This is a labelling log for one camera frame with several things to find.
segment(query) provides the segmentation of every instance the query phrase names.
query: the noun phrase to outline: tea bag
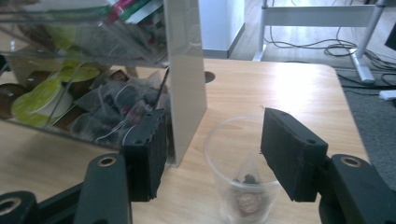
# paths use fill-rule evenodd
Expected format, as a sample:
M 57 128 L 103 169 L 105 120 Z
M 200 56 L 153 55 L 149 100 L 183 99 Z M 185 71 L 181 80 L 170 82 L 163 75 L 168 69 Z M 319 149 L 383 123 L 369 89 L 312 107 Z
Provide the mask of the tea bag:
M 241 166 L 234 172 L 233 181 L 245 183 L 245 184 L 261 184 L 258 164 L 255 159 L 255 155 L 250 153 L 245 158 Z
M 265 189 L 257 188 L 262 184 L 255 155 L 250 153 L 241 166 L 235 171 L 229 200 L 235 211 L 244 221 L 256 220 L 266 211 Z

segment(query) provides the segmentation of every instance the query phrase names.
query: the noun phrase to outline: gray carpet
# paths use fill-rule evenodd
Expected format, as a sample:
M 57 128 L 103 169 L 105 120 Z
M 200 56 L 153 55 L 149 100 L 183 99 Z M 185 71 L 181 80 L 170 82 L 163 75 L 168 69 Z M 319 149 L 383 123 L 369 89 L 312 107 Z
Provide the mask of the gray carpet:
M 350 77 L 345 71 L 340 75 Z M 350 78 L 359 81 L 357 76 Z M 375 75 L 375 85 L 387 85 Z M 354 83 L 340 78 L 343 86 Z M 379 90 L 344 88 L 353 118 L 366 147 L 371 164 L 393 190 L 396 190 L 396 107 L 378 97 Z

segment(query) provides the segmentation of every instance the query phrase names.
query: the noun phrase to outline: floor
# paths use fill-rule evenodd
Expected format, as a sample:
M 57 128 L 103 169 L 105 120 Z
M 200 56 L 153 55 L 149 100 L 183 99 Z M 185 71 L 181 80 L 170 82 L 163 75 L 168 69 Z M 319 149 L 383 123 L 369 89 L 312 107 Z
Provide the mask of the floor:
M 345 6 L 349 4 L 363 5 L 365 0 L 269 0 L 268 6 L 274 4 L 275 7 L 310 7 L 310 6 Z M 245 31 L 237 42 L 230 59 L 252 60 L 258 47 L 259 27 L 261 18 L 262 0 L 245 1 Z M 384 44 L 389 36 L 393 24 L 396 22 L 396 1 L 388 1 L 387 6 L 381 16 L 375 32 L 368 45 L 369 50 L 377 53 L 383 59 L 396 62 L 396 51 L 389 49 Z M 265 39 L 283 41 L 294 45 L 306 45 L 326 39 L 335 39 L 338 27 L 266 27 Z M 339 32 L 339 39 L 352 43 L 359 43 L 364 34 L 365 28 L 343 27 Z M 327 47 L 334 44 L 328 41 L 315 47 Z M 334 54 L 344 54 L 344 50 L 337 49 L 332 51 Z M 353 63 L 349 57 L 333 57 L 326 55 L 323 49 L 283 49 L 274 44 L 267 44 L 263 61 L 268 62 L 305 62 L 305 63 L 324 63 L 333 67 L 353 68 Z

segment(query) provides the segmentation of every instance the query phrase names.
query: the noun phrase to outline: desk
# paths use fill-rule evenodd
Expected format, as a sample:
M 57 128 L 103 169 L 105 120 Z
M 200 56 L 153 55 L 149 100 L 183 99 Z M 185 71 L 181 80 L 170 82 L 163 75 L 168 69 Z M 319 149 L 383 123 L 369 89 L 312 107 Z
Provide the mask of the desk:
M 165 169 L 158 198 L 133 203 L 134 223 L 220 223 L 214 178 L 203 155 L 205 138 L 218 122 L 262 116 L 264 107 L 292 114 L 329 144 L 329 155 L 345 153 L 367 160 L 329 66 L 205 60 L 205 70 L 216 75 L 206 84 L 205 115 L 179 167 Z M 88 162 L 106 152 L 3 121 L 0 130 L 0 194 L 28 189 L 42 201 L 82 181 Z M 293 203 L 282 191 L 266 223 L 319 223 L 318 199 Z

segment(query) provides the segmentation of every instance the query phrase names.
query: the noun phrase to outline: white panel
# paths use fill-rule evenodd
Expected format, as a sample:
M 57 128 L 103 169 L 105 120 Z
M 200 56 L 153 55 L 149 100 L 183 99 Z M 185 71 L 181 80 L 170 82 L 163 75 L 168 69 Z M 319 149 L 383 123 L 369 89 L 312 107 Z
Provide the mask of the white panel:
M 165 0 L 175 159 L 178 166 L 206 110 L 197 0 Z

